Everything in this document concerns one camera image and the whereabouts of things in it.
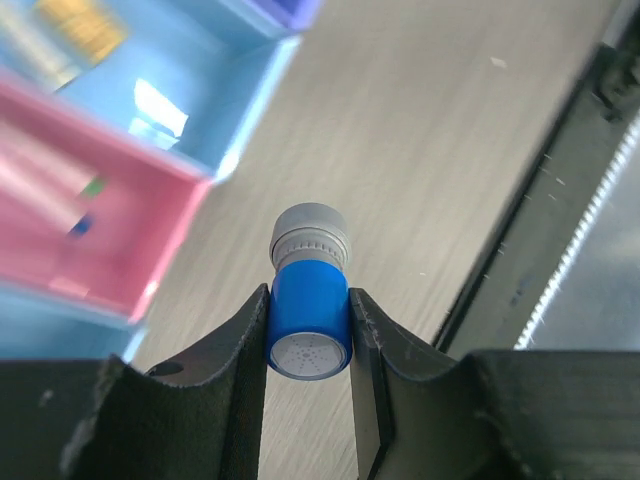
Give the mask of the blue grey glue stick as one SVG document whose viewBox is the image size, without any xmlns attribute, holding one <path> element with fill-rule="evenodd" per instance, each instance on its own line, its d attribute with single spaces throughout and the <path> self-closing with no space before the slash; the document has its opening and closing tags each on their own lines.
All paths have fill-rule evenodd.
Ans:
<svg viewBox="0 0 640 480">
<path fill-rule="evenodd" d="M 276 220 L 270 244 L 275 277 L 266 357 L 279 374 L 317 381 L 340 373 L 352 355 L 345 269 L 351 245 L 342 215 L 301 203 Z"/>
</svg>

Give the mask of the light blue drawer bin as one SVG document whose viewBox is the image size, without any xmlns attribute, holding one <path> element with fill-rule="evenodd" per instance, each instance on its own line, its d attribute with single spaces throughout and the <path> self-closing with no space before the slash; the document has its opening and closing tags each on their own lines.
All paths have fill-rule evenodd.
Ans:
<svg viewBox="0 0 640 480">
<path fill-rule="evenodd" d="M 146 327 L 119 314 L 22 288 L 1 287 L 3 359 L 132 361 Z"/>
</svg>

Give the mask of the beige long eraser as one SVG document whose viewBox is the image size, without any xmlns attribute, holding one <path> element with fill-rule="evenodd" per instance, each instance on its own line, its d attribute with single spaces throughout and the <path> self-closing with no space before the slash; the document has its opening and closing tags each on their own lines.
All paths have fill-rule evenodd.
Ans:
<svg viewBox="0 0 640 480">
<path fill-rule="evenodd" d="M 48 91 L 64 88 L 81 73 L 63 50 L 6 1 L 1 2 L 1 42 Z"/>
</svg>

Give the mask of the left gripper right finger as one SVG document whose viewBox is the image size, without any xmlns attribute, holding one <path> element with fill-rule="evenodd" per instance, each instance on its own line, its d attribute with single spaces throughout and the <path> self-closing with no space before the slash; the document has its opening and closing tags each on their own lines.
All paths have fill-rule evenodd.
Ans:
<svg viewBox="0 0 640 480">
<path fill-rule="evenodd" d="M 361 479 L 521 479 L 491 416 L 479 365 L 456 361 L 349 292 Z"/>
</svg>

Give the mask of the blue white marker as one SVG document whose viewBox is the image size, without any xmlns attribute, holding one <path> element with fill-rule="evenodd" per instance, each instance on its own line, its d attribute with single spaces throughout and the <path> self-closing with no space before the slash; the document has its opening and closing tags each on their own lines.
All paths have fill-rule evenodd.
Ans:
<svg viewBox="0 0 640 480">
<path fill-rule="evenodd" d="M 69 237 L 82 237 L 86 235 L 93 226 L 93 218 L 91 215 L 82 216 L 67 232 Z"/>
</svg>

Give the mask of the small tan eraser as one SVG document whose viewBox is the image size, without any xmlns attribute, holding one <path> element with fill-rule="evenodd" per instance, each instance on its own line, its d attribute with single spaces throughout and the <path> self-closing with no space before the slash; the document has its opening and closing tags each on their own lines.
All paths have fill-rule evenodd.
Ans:
<svg viewBox="0 0 640 480">
<path fill-rule="evenodd" d="M 127 31 L 100 1 L 39 0 L 35 12 L 53 30 L 96 66 L 127 38 Z"/>
</svg>

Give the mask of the pink drawer bin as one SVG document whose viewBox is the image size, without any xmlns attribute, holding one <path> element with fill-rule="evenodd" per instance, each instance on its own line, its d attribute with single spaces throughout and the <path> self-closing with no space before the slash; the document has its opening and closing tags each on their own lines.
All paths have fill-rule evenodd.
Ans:
<svg viewBox="0 0 640 480">
<path fill-rule="evenodd" d="M 1 117 L 80 161 L 106 185 L 75 197 L 91 220 L 77 238 L 1 197 L 1 278 L 139 321 L 211 186 L 198 168 L 103 127 L 1 73 Z"/>
</svg>

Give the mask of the purple drawer bin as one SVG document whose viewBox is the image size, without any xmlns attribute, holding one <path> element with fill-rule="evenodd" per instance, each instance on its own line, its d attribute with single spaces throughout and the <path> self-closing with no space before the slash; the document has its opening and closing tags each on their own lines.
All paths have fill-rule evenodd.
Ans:
<svg viewBox="0 0 640 480">
<path fill-rule="evenodd" d="M 247 0 L 251 8 L 279 26 L 293 31 L 308 30 L 323 0 Z"/>
</svg>

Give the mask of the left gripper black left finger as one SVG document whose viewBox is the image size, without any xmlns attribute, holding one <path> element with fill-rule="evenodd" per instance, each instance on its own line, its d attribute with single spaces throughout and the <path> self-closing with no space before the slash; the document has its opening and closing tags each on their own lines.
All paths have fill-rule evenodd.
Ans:
<svg viewBox="0 0 640 480">
<path fill-rule="evenodd" d="M 143 374 L 101 363 L 93 405 L 65 445 L 66 479 L 254 479 L 266 389 L 269 290 Z"/>
</svg>

